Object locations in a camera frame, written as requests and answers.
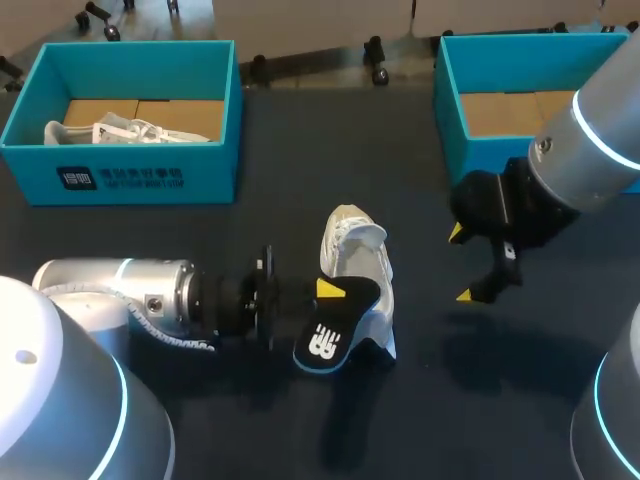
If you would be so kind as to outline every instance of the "dark table surface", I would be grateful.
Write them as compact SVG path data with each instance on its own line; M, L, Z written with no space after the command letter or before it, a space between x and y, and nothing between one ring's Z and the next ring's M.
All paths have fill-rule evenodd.
M25 282L68 256L188 258L239 273L264 243L279 274L313 278L336 205L355 203L388 230L392 369L302 374L286 328L270 356L141 346L132 370L172 418L175 478L572 478L572 410L640 300L640 199L529 253L525 286L496 305L459 304L490 250L447 243L431 92L247 91L245 104L232 206L29 208L0 166L0 274Z

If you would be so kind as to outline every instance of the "cable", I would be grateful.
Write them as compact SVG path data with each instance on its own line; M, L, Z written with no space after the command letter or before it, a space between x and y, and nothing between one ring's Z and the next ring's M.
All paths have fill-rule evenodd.
M114 296L124 302L133 318L136 319L136 321L142 326L142 328L147 331L147 333L149 333L152 337L156 338L162 343L171 345L172 347L188 348L192 350L207 350L210 352L216 351L215 347L206 340L181 340L167 335L166 333L155 327L149 320L147 320L147 318L144 316L144 313L140 311L136 303L131 298L123 295L113 288L105 287L103 285L95 283L77 282L54 285L52 287L45 288L41 292L47 297L70 293L101 293Z

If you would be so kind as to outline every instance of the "white sneaker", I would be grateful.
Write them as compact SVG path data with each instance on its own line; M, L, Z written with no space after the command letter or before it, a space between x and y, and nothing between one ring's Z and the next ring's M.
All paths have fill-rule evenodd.
M144 120L127 120L107 113L100 122L86 127L65 127L51 121L44 128L45 145L118 143L193 143L209 139L194 133L165 130Z
M369 337L396 358L393 337L393 270L384 241L387 232L355 205L336 208L325 228L320 268L330 278L356 276L375 280L380 299L358 325L353 346Z

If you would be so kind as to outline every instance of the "black insole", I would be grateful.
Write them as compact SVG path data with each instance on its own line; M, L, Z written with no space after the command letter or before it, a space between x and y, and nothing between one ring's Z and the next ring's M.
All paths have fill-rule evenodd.
M331 371L349 354L358 322L380 299L378 284L365 277L337 277L328 283L346 292L340 298L317 298L316 309L294 347L303 367Z

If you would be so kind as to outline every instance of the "teal box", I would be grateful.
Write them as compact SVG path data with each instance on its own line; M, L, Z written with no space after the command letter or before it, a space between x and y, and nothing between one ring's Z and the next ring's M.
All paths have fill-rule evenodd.
M578 90L627 40L625 33L442 37L434 109L452 184L472 170L501 173L533 137L472 137L460 95ZM640 183L629 190L640 192Z
M224 100L220 141L44 146L71 99ZM47 44L0 148L31 205L231 203L241 120L233 42Z

